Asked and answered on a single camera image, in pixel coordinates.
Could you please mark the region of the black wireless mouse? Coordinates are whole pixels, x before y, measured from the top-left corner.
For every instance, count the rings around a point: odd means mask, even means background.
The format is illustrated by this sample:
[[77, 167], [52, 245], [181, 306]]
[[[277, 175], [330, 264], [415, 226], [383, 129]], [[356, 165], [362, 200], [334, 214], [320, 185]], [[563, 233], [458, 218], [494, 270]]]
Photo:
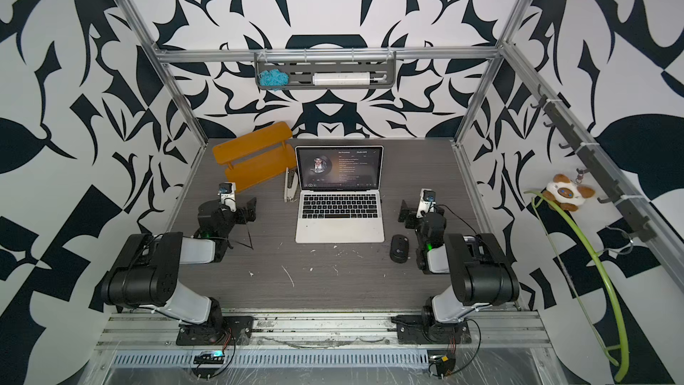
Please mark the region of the black wireless mouse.
[[409, 260], [409, 254], [409, 239], [405, 235], [394, 235], [390, 242], [389, 258], [397, 264], [404, 264]]

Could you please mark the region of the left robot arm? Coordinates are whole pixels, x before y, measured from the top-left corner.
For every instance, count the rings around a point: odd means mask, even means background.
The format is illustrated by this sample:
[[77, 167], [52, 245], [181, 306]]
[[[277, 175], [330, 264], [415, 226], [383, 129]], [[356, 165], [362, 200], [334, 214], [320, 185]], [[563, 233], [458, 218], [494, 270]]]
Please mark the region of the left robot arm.
[[233, 249], [230, 233], [257, 218], [258, 199], [231, 207], [229, 199], [206, 201], [198, 208], [199, 228], [182, 232], [130, 235], [104, 276], [103, 303], [117, 308], [146, 309], [181, 323], [185, 333], [207, 334], [217, 342], [227, 333], [219, 302], [194, 292], [179, 280], [182, 265], [220, 263]]

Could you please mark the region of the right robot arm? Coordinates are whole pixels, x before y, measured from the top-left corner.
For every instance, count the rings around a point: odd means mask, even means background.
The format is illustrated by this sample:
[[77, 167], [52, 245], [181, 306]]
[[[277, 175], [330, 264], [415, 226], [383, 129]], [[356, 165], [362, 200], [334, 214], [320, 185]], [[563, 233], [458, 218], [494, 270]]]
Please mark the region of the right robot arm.
[[491, 233], [447, 233], [445, 209], [423, 202], [411, 209], [403, 201], [398, 221], [415, 231], [418, 269], [423, 274], [448, 276], [450, 284], [430, 297], [418, 323], [428, 340], [463, 323], [484, 308], [518, 300], [520, 284], [502, 247]]

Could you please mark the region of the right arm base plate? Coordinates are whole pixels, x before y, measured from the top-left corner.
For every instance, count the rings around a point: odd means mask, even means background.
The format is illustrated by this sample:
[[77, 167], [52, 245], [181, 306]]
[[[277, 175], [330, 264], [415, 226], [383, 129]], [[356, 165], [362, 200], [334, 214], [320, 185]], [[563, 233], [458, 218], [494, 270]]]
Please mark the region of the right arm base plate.
[[470, 328], [463, 323], [439, 324], [421, 315], [396, 315], [390, 318], [397, 327], [397, 339], [401, 344], [470, 344]]

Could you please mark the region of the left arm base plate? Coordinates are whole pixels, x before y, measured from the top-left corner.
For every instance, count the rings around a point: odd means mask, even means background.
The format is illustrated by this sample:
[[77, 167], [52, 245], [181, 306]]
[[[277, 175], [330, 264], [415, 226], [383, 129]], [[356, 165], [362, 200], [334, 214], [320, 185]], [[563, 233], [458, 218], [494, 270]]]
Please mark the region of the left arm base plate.
[[230, 315], [223, 317], [223, 322], [219, 325], [181, 323], [176, 337], [176, 345], [190, 347], [221, 346], [226, 342], [230, 342], [230, 344], [248, 343], [254, 320], [251, 315]]

